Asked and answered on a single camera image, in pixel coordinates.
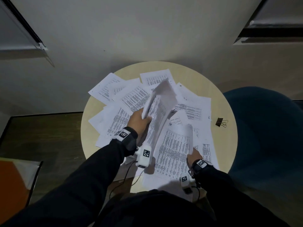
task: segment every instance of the person's right arm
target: person's right arm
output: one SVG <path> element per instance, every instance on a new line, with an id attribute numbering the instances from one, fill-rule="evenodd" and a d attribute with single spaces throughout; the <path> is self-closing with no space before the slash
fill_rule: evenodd
<path id="1" fill-rule="evenodd" d="M 202 159 L 194 149 L 192 157 L 187 156 L 190 166 L 195 160 Z M 276 217 L 271 211 L 257 201 L 239 191 L 230 176 L 213 166 L 206 166 L 195 175 L 197 182 L 207 191 L 207 199 L 214 210 L 218 223 L 232 226 L 246 226 L 260 223 L 270 223 L 278 226 L 289 226 Z"/>

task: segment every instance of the hand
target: hand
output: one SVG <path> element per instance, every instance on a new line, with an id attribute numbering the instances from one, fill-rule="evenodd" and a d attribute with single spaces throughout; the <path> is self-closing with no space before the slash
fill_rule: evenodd
<path id="1" fill-rule="evenodd" d="M 151 122 L 152 118 L 150 116 L 147 116 L 145 119 L 142 119 L 142 112 L 143 108 L 141 108 L 138 111 L 135 111 L 131 117 L 129 118 L 129 121 L 127 123 L 127 126 L 134 129 L 137 134 L 138 138 L 142 136 L 143 132 L 146 129 L 146 126 Z"/>
<path id="2" fill-rule="evenodd" d="M 192 164 L 194 163 L 194 161 L 196 161 L 197 159 L 203 159 L 203 157 L 200 155 L 200 153 L 194 148 L 192 154 L 188 154 L 187 155 L 187 165 L 188 168 L 191 169 Z"/>

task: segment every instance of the light wood tabletop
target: light wood tabletop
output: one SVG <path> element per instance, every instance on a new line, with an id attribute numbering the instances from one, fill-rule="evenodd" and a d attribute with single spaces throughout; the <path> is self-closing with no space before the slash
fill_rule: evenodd
<path id="1" fill-rule="evenodd" d="M 211 133 L 220 170 L 227 173 L 232 166 L 237 150 L 237 125 L 229 103 L 210 80 L 185 66 L 162 61 L 133 64 L 116 71 L 115 74 L 124 80 L 130 80 L 140 77 L 140 73 L 164 69 L 170 70 L 176 83 L 180 82 L 198 96 L 211 98 Z M 88 120 L 99 113 L 104 106 L 104 103 L 92 96 L 85 106 L 81 121 L 81 142 L 86 158 L 99 149 L 95 146 L 99 133 Z M 228 120 L 226 128 L 215 125 L 218 118 Z"/>

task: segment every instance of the blue chair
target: blue chair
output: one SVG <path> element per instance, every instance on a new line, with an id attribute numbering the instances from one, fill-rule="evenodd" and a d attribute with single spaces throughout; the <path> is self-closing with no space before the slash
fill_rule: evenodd
<path id="1" fill-rule="evenodd" d="M 286 96 L 260 87 L 238 88 L 224 96 L 238 129 L 229 175 L 274 193 L 302 189 L 303 111 Z"/>

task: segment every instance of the person's left hand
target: person's left hand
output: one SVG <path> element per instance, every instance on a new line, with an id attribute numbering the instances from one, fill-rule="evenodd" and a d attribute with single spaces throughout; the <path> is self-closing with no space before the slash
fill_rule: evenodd
<path id="1" fill-rule="evenodd" d="M 147 116 L 145 119 L 142 119 L 142 112 L 143 108 L 141 108 L 138 111 L 135 111 L 131 117 L 129 118 L 129 121 L 127 123 L 127 126 L 134 129 L 137 134 L 138 138 L 140 138 L 143 134 L 143 132 L 146 129 L 146 126 L 151 122 L 152 118 L 150 116 Z"/>

